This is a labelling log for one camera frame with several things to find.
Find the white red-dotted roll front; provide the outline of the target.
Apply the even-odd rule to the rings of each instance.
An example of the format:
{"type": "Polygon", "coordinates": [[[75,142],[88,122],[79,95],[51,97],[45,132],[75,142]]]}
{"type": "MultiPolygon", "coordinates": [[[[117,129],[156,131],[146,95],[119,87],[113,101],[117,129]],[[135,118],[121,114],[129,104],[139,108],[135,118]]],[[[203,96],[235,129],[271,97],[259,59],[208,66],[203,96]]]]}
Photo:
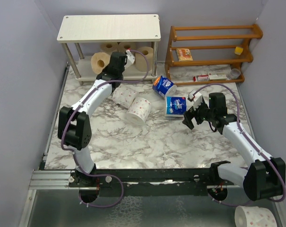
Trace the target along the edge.
{"type": "Polygon", "coordinates": [[[126,112],[126,119],[136,125],[144,125],[151,112],[151,103],[141,97],[136,97],[126,112]]]}

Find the brown paper roll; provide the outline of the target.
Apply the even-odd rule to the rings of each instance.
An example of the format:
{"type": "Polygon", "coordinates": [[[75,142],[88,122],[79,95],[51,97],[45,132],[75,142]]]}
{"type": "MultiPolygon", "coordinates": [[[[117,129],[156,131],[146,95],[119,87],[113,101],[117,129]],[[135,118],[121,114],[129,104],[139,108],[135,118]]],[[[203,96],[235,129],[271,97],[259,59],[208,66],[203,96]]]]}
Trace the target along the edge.
{"type": "Polygon", "coordinates": [[[118,51],[119,44],[117,42],[112,43],[102,43],[100,45],[101,52],[111,55],[113,52],[118,51]]]}
{"type": "Polygon", "coordinates": [[[118,44],[118,52],[126,52],[128,49],[136,50],[135,42],[120,42],[118,44]]]}
{"type": "Polygon", "coordinates": [[[135,53],[135,67],[138,71],[146,72],[147,71],[147,62],[149,65],[149,70],[152,70],[153,62],[153,48],[152,47],[140,47],[137,49],[143,56],[139,53],[135,53]]]}
{"type": "Polygon", "coordinates": [[[97,52],[91,57],[91,67],[93,72],[98,75],[109,64],[110,55],[105,52],[97,52]]]}

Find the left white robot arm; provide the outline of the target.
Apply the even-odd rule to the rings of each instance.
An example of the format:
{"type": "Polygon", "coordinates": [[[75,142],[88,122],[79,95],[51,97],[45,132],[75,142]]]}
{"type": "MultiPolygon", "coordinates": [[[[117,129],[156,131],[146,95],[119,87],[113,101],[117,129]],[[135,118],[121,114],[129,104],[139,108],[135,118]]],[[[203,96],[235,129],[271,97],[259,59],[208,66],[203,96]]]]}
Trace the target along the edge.
{"type": "Polygon", "coordinates": [[[80,172],[79,180],[84,186],[95,183],[96,169],[88,148],[92,138],[90,117],[98,106],[121,84],[128,56],[113,52],[109,64],[97,75],[93,86],[72,107],[62,107],[59,111],[58,138],[61,148],[70,151],[80,172]]]}

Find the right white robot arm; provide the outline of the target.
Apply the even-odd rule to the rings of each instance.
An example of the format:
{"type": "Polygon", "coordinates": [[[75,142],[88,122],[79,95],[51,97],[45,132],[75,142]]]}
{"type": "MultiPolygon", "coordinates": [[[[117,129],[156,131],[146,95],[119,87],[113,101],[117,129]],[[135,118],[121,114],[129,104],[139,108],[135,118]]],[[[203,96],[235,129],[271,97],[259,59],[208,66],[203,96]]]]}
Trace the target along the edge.
{"type": "Polygon", "coordinates": [[[203,95],[192,91],[188,100],[193,106],[184,113],[183,124],[193,129],[197,124],[208,122],[214,130],[227,138],[244,159],[247,169],[228,161],[211,164],[209,181],[214,185],[228,180],[243,188],[251,201],[286,195],[286,165],[283,159],[274,158],[259,146],[246,132],[239,118],[228,113],[225,95],[210,93],[206,104],[203,95]]]}

